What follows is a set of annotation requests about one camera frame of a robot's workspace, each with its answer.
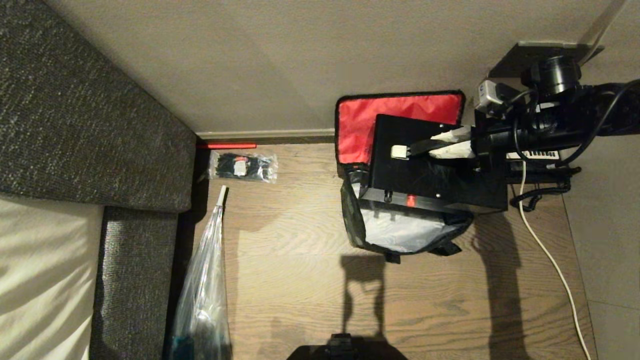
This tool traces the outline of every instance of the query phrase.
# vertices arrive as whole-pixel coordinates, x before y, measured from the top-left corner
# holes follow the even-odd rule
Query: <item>white cable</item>
[[[587,55],[583,56],[582,59],[578,61],[578,65],[583,66],[587,61],[589,61],[591,55],[593,55],[593,53],[596,52],[596,50],[598,49],[598,46],[600,46],[600,42],[602,41],[602,38],[607,33],[607,31],[611,27],[611,24],[613,24],[614,20],[616,20],[620,12],[622,12],[622,8],[625,7],[625,5],[627,4],[627,1],[628,0],[618,0],[617,2],[613,1],[609,5],[609,7],[605,10],[605,12],[611,11],[609,18],[607,19],[607,24],[598,33],[598,36],[596,37],[596,40],[593,42],[593,45],[589,48]]]
[[[524,183],[526,179],[527,179],[527,163],[526,161],[523,161],[522,162],[522,183],[520,183],[520,195],[522,195],[522,192],[524,191]],[[518,205],[520,206],[520,216],[522,217],[522,221],[527,226],[527,229],[529,230],[533,238],[536,239],[536,241],[538,242],[538,245],[540,245],[540,247],[545,252],[549,260],[551,260],[551,263],[554,265],[554,268],[556,268],[558,275],[560,275],[560,280],[562,280],[564,289],[566,290],[567,295],[569,295],[569,302],[571,303],[571,310],[573,312],[573,322],[575,323],[575,330],[578,332],[578,338],[580,339],[580,344],[582,345],[584,354],[587,355],[587,359],[591,360],[591,356],[589,355],[589,350],[587,349],[587,345],[585,345],[584,343],[584,338],[582,337],[582,332],[580,331],[580,323],[578,322],[578,313],[575,310],[575,303],[573,302],[573,296],[571,295],[571,290],[569,289],[569,285],[566,283],[566,280],[564,279],[564,275],[562,274],[562,271],[560,271],[560,267],[556,263],[554,257],[551,256],[547,248],[544,246],[544,244],[542,244],[542,241],[538,239],[538,236],[536,235],[536,233],[534,233],[533,229],[531,229],[531,226],[529,225],[527,218],[524,216],[524,210],[522,209],[522,200],[518,203]]]

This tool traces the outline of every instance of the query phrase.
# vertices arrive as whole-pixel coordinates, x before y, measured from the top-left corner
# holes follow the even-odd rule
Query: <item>black bag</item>
[[[342,216],[355,247],[400,255],[429,251],[448,256],[460,252],[453,240],[473,221],[466,211],[444,213],[365,200],[374,127],[379,113],[445,124],[460,124],[465,96],[460,91],[347,96],[335,110],[336,159],[343,171]]]

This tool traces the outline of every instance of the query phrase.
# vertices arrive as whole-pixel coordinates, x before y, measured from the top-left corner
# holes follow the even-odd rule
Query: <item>fabric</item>
[[[340,188],[342,219],[352,246],[393,255],[398,263],[400,255],[429,251],[448,256],[460,251],[451,240],[468,229],[471,214],[447,215],[363,200],[360,183],[367,176],[362,170],[351,171]]]
[[[180,212],[195,135],[41,1],[0,0],[0,192]]]
[[[457,125],[464,103],[460,91],[345,96],[336,107],[338,162],[370,163],[378,114]]]
[[[102,206],[0,199],[0,359],[88,359]]]
[[[177,214],[106,207],[91,359],[160,359]]]

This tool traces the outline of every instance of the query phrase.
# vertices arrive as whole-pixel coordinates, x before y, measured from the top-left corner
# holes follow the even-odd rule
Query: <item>white pillow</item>
[[[0,359],[88,359],[102,210],[0,199]]]

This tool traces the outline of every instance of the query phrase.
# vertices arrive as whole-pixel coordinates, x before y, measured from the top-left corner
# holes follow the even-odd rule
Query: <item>wooden floor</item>
[[[230,188],[223,237],[234,359],[287,359],[323,345],[343,331],[345,310],[344,330],[382,332],[408,359],[585,358],[560,278],[514,209],[477,217],[455,240],[460,254],[385,264],[348,242],[333,144],[259,150],[277,154],[277,184],[215,179],[209,190],[212,209],[220,186]],[[546,196],[528,219],[573,290],[595,359],[562,197]]]

